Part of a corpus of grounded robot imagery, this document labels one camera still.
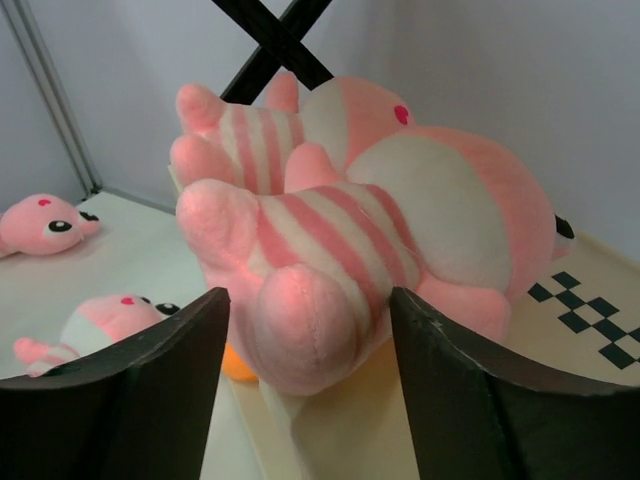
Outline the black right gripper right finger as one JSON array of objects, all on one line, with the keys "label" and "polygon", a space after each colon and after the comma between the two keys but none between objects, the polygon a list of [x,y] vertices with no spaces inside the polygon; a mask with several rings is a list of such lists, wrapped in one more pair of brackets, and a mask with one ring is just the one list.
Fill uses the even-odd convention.
[{"label": "black right gripper right finger", "polygon": [[635,479],[639,391],[528,359],[414,292],[390,297],[423,479]]}]

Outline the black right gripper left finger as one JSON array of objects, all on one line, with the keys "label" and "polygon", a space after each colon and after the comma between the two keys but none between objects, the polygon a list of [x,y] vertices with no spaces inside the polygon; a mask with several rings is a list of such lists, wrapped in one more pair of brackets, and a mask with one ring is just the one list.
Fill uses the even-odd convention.
[{"label": "black right gripper left finger", "polygon": [[215,288],[104,350],[3,379],[2,478],[199,478],[229,314]]}]

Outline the pink striped plush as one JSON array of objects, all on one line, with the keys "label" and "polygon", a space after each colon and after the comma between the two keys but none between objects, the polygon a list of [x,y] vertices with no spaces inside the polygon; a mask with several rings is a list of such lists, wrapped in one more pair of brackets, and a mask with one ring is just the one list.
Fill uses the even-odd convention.
[{"label": "pink striped plush", "polygon": [[183,132],[170,149],[181,187],[213,178],[256,194],[281,194],[288,157],[305,142],[321,145],[343,170],[382,138],[415,125],[407,102],[366,79],[337,76],[299,96],[297,79],[281,72],[264,106],[231,103],[207,87],[180,88],[176,110]]},{"label": "pink striped plush", "polygon": [[47,256],[94,235],[100,219],[52,194],[26,197],[1,214],[1,257]]},{"label": "pink striped plush", "polygon": [[518,281],[576,239],[510,150],[438,126],[390,135],[343,171],[318,145],[301,146],[281,194],[195,181],[176,218],[207,286],[229,294],[243,360],[288,394],[314,374],[341,378],[362,339],[381,339],[392,255],[409,290],[499,342]]},{"label": "pink striped plush", "polygon": [[41,376],[63,364],[108,348],[177,313],[174,303],[153,303],[130,293],[95,297],[81,303],[64,324],[54,343],[22,337],[13,344],[26,374]]}]

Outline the orange shark plush on shelf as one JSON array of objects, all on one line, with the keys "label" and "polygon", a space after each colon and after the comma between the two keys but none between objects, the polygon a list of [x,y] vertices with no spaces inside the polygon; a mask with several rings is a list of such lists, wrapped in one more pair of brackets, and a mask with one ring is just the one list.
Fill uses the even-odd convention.
[{"label": "orange shark plush on shelf", "polygon": [[222,372],[232,381],[239,383],[257,383],[258,377],[233,348],[230,341],[225,343]]}]

